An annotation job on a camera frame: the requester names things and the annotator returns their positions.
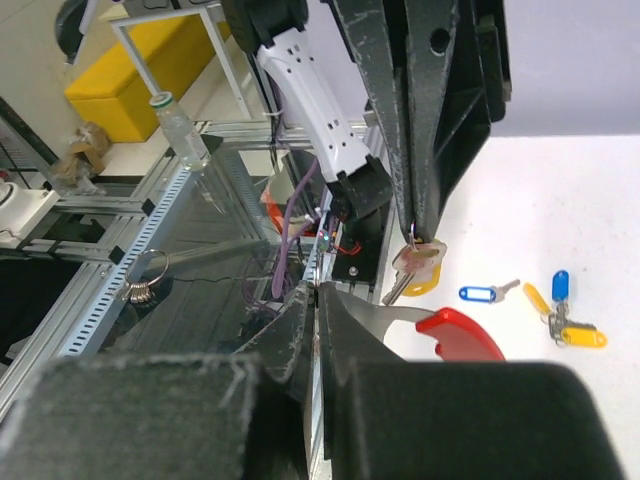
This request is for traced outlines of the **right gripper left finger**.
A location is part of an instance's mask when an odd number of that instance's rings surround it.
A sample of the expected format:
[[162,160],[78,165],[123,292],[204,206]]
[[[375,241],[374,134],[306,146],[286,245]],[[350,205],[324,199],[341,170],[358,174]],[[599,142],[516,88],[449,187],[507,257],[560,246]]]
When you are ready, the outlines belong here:
[[5,479],[305,479],[313,295],[230,354],[68,357],[1,428]]

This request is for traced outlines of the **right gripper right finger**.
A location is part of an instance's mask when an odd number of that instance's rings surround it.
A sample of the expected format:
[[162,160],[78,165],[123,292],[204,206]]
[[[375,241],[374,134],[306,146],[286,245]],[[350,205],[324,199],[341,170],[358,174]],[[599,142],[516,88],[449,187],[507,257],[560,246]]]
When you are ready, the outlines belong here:
[[620,479],[589,391],[546,362],[447,362],[395,321],[380,342],[317,293],[324,453],[336,479]]

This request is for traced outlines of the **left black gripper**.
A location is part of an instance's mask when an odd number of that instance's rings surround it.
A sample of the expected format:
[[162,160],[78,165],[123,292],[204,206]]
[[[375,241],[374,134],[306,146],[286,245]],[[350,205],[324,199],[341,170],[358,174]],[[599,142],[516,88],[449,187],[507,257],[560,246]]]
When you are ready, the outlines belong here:
[[333,8],[386,143],[401,232],[428,243],[511,99],[504,3],[335,1]]

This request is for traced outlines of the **red handled metal keyring holder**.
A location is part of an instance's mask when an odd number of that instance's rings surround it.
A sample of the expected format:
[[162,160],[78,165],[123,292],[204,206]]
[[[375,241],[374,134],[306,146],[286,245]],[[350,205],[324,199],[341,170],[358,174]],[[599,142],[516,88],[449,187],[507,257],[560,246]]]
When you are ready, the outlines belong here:
[[349,314],[380,342],[395,321],[412,323],[418,334],[436,341],[435,354],[447,362],[504,362],[505,357],[492,337],[463,313],[444,307],[430,311],[409,306],[369,303],[339,292]]

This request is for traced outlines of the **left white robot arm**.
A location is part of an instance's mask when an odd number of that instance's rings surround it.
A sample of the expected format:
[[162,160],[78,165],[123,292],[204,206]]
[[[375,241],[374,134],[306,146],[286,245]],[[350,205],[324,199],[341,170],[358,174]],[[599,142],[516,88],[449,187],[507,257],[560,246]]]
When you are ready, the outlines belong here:
[[503,3],[331,3],[386,160],[355,138],[320,72],[305,2],[226,1],[222,8],[238,45],[297,112],[332,193],[332,213],[359,220],[394,201],[405,241],[433,241],[449,196],[511,98]]

